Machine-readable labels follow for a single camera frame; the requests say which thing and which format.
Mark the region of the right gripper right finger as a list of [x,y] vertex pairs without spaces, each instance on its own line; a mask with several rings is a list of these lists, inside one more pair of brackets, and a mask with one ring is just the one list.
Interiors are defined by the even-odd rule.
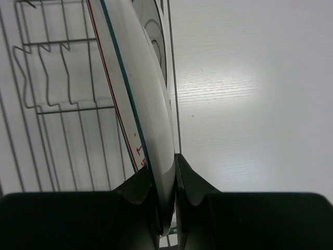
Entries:
[[210,196],[219,191],[175,155],[175,211],[178,249],[217,249]]

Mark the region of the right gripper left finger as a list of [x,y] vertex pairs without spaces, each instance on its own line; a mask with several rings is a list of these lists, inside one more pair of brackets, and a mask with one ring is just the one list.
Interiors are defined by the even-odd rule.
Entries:
[[159,218],[146,166],[112,191],[117,210],[112,224],[114,249],[159,249]]

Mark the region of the orange sunburst pattern plate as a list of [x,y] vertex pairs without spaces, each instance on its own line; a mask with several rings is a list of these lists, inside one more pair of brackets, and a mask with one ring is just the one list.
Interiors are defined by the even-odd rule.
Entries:
[[160,234],[167,235],[174,204],[174,131],[148,35],[132,1],[86,4],[133,170],[148,168]]

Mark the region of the white plate grey line pattern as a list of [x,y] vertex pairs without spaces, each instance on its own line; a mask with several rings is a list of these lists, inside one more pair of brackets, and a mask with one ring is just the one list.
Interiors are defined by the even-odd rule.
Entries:
[[138,19],[148,35],[168,114],[171,115],[170,74],[171,46],[159,1],[132,1]]

